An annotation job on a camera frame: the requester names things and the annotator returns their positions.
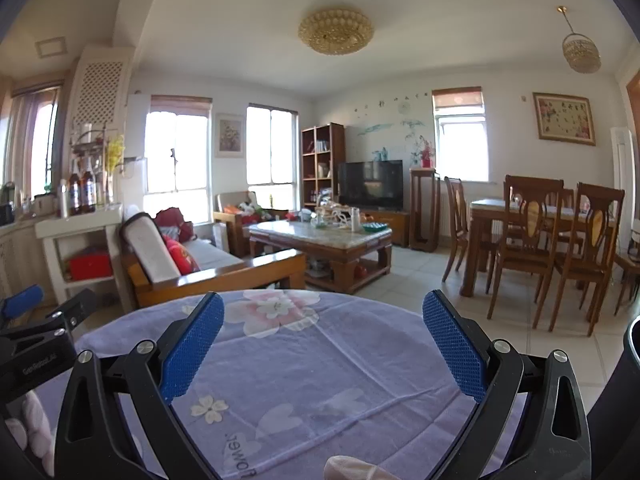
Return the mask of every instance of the screw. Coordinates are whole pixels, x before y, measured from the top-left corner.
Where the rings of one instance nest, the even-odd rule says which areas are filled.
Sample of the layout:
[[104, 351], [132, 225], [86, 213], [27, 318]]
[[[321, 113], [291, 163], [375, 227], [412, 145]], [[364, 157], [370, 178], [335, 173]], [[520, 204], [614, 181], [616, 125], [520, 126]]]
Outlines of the screw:
[[140, 343], [138, 343], [138, 346], [136, 346], [136, 351], [139, 354], [148, 354], [154, 349], [154, 346], [155, 346], [154, 342], [149, 341], [149, 339], [147, 339], [145, 341], [141, 341]]
[[498, 339], [498, 341], [494, 343], [494, 348], [501, 354], [508, 354], [511, 351], [511, 346], [509, 345], [509, 343], [503, 341], [502, 339]]
[[560, 361], [561, 363], [567, 362], [568, 357], [562, 350], [554, 350], [554, 357], [556, 361]]
[[78, 356], [78, 361], [84, 364], [89, 362], [93, 356], [94, 356], [94, 353], [91, 352], [91, 350], [85, 350], [84, 352], [80, 352], [80, 355]]

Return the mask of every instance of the purple tablecloth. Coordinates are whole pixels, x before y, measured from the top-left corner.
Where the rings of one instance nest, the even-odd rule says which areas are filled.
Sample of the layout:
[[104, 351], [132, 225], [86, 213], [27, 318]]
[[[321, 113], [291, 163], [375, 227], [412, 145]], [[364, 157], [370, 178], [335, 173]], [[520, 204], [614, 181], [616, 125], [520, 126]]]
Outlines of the purple tablecloth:
[[[424, 480], [474, 406], [416, 314], [311, 291], [222, 297], [225, 324], [172, 406], [225, 479], [321, 479], [325, 461], [346, 454]], [[82, 337], [78, 351], [128, 353], [142, 339], [157, 340], [199, 299], [133, 312]], [[38, 390], [53, 428], [68, 374]], [[122, 403], [147, 467], [162, 474], [129, 397]], [[519, 396], [487, 472], [501, 464], [523, 403]]]

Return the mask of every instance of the wooden dining chair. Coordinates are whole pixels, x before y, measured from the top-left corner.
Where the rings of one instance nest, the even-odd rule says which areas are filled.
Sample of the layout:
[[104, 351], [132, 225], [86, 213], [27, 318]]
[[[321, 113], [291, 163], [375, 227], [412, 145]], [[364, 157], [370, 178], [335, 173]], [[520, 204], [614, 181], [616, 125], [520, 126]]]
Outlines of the wooden dining chair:
[[[542, 306], [545, 303], [554, 271], [554, 257], [561, 215], [560, 192], [563, 187], [562, 180], [511, 175], [505, 177], [504, 224], [509, 228], [502, 229], [502, 237], [498, 247], [494, 293], [491, 297], [487, 319], [491, 319], [494, 314], [503, 269], [520, 270], [540, 275], [536, 296], [540, 292], [540, 285], [542, 285], [542, 295], [538, 304]], [[552, 216], [551, 248], [545, 250], [539, 245], [543, 228], [548, 225], [549, 211], [546, 202], [550, 193], [556, 193], [556, 213]], [[510, 202], [512, 195], [518, 198], [517, 206], [513, 209]], [[510, 228], [517, 228], [520, 232], [518, 244], [510, 241], [512, 239]]]
[[[561, 203], [562, 203], [562, 207], [567, 207], [569, 209], [573, 209], [574, 208], [574, 204], [575, 204], [575, 191], [573, 189], [563, 189], [560, 192], [560, 199], [561, 199]], [[556, 193], [551, 193], [548, 197], [547, 197], [547, 201], [546, 203], [548, 205], [555, 205], [556, 201], [557, 201], [557, 196]], [[545, 232], [546, 232], [546, 239], [545, 239], [545, 249], [548, 248], [548, 244], [549, 244], [549, 237], [551, 236], [551, 232], [549, 230], [549, 227], [545, 227]], [[569, 233], [568, 232], [561, 232], [558, 234], [558, 242], [563, 243], [563, 244], [568, 244], [569, 243]], [[578, 245], [578, 252], [582, 252], [582, 244], [583, 244], [583, 240], [581, 237], [577, 237], [575, 239], [575, 244]]]
[[[458, 264], [456, 265], [456, 272], [460, 268], [462, 261], [465, 259], [466, 249], [469, 245], [469, 229], [466, 222], [465, 189], [462, 186], [462, 181], [458, 178], [449, 178], [446, 176], [444, 178], [444, 183], [447, 185], [447, 196], [449, 197], [449, 231], [451, 233], [451, 251], [449, 253], [447, 268], [442, 276], [443, 282], [447, 280], [447, 276], [451, 271], [453, 262], [456, 259], [458, 247], [460, 247], [460, 257], [458, 259]], [[495, 255], [498, 247], [497, 236], [491, 236], [491, 238], [484, 238], [480, 241], [480, 248], [487, 250], [490, 255], [486, 285], [487, 293], [491, 286], [491, 278], [494, 273]]]
[[[556, 254], [554, 261], [554, 267], [561, 277], [558, 284], [558, 293], [556, 294], [556, 304], [549, 324], [549, 332], [554, 329], [558, 318], [566, 280], [577, 280], [578, 282], [584, 282], [580, 305], [582, 305], [587, 295], [590, 283], [596, 284], [587, 313], [589, 321], [587, 336], [590, 336], [593, 333], [594, 325], [598, 321], [604, 295], [609, 285], [625, 192], [622, 189], [593, 186], [580, 182], [576, 193], [578, 204], [582, 203], [582, 197], [588, 199], [590, 208], [586, 214], [581, 214], [577, 207], [574, 209], [574, 219], [571, 224], [567, 252]], [[578, 232], [584, 232], [582, 254], [574, 253]], [[533, 328], [538, 325], [541, 313], [542, 304], [539, 304], [533, 321]]]
[[614, 254], [613, 262], [622, 269], [622, 286], [620, 287], [620, 294], [616, 302], [616, 310], [613, 313], [615, 316], [620, 309], [620, 304], [622, 303], [622, 298], [625, 295], [625, 290], [628, 285], [631, 285], [629, 289], [629, 301], [638, 295], [638, 278], [640, 277], [640, 232], [631, 229], [631, 240], [629, 241], [626, 254]]

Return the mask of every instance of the bookshelf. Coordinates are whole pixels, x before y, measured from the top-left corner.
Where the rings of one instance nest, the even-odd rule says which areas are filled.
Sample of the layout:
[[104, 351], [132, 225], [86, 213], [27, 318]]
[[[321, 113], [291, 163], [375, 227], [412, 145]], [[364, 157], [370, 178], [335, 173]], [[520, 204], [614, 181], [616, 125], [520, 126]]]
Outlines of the bookshelf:
[[314, 196], [330, 187], [338, 197], [338, 166], [345, 161], [344, 126], [336, 123], [300, 131], [300, 203], [313, 209]]

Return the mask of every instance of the wooden pedestal stand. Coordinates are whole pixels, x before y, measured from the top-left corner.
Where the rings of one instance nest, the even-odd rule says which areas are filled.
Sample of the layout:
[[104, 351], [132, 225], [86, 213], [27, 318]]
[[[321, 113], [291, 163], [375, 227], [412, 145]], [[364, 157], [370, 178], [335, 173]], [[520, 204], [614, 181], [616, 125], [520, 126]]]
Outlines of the wooden pedestal stand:
[[[422, 236], [422, 179], [431, 182], [431, 207], [427, 237]], [[440, 175], [434, 168], [409, 169], [409, 247], [432, 253], [438, 247], [440, 235]]]

